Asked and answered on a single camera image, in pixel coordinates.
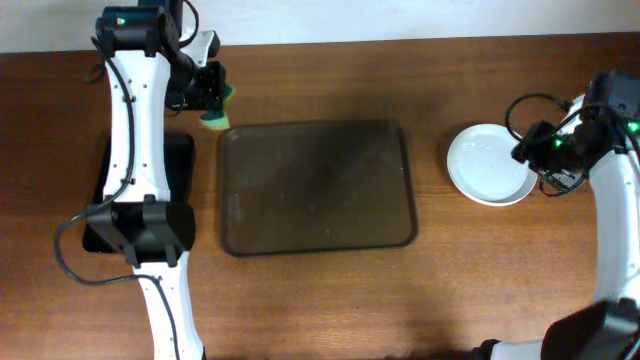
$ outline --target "white wall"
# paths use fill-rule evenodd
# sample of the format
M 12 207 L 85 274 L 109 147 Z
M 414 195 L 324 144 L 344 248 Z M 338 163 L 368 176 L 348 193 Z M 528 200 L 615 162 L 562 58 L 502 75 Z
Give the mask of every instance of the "white wall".
M 0 52 L 89 49 L 103 7 L 136 2 L 0 1 Z M 640 0 L 192 1 L 226 45 L 640 31 Z

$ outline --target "brown wooden surface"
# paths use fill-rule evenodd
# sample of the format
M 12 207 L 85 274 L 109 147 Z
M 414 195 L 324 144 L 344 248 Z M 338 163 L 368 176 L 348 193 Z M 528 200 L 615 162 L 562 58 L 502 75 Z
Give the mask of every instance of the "brown wooden surface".
M 596 259 L 588 187 L 489 208 L 456 191 L 442 155 L 452 134 L 501 123 L 523 93 L 571 98 L 598 71 L 639 74 L 638 44 L 640 35 L 618 34 L 223 48 L 237 89 L 232 124 L 396 119 L 410 139 L 421 232 L 400 250 L 234 259 L 217 232 L 219 133 L 200 127 L 195 113 L 168 119 L 197 146 L 189 286 L 209 357 L 468 349 L 487 338 L 541 337 L 587 305 Z M 0 56 L 3 359 L 152 357 L 138 284 L 83 287 L 53 258 L 53 230 L 88 203 L 110 126 L 107 84 L 83 83 L 97 60 L 88 52 Z M 534 110 L 518 121 L 539 120 Z M 63 241 L 74 269 L 94 278 L 130 273 L 121 258 L 85 253 L 81 233 L 73 228 Z

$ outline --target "white plate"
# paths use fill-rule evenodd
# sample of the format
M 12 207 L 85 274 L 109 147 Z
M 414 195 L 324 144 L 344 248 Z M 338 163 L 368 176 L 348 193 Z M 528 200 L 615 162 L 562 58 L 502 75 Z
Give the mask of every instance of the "white plate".
M 504 126 L 467 128 L 449 147 L 449 176 L 471 200 L 490 206 L 514 204 L 531 192 L 538 179 L 528 164 L 511 158 L 517 144 Z

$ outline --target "table surface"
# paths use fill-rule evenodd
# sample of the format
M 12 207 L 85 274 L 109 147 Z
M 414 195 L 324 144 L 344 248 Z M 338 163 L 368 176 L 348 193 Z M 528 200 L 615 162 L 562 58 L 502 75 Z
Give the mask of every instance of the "table surface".
M 190 203 L 198 227 L 189 282 L 210 358 L 355 358 L 470 349 L 544 335 L 589 304 L 596 264 L 588 186 L 534 191 L 504 208 L 476 204 L 447 176 L 453 135 L 501 123 L 517 96 L 571 99 L 591 77 L 640 73 L 640 34 L 224 47 L 237 94 L 232 125 L 395 119 L 409 138 L 420 235 L 408 248 L 236 259 L 218 239 L 216 140 L 196 113 L 166 128 L 195 138 Z M 139 285 L 89 288 L 53 258 L 53 230 L 89 201 L 110 129 L 105 82 L 84 84 L 94 52 L 0 56 L 0 357 L 149 359 Z M 517 130 L 557 112 L 518 112 Z M 129 274 L 65 234 L 87 277 Z

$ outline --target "green sponge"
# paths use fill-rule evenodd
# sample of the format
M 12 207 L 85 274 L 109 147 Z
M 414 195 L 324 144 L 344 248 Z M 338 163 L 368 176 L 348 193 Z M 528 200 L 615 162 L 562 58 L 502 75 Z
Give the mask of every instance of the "green sponge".
M 231 100 L 236 90 L 229 84 L 224 84 L 224 100 L 223 104 L 226 106 Z M 225 130 L 229 128 L 229 118 L 224 110 L 209 110 L 206 114 L 200 117 L 200 123 L 207 129 L 211 130 Z

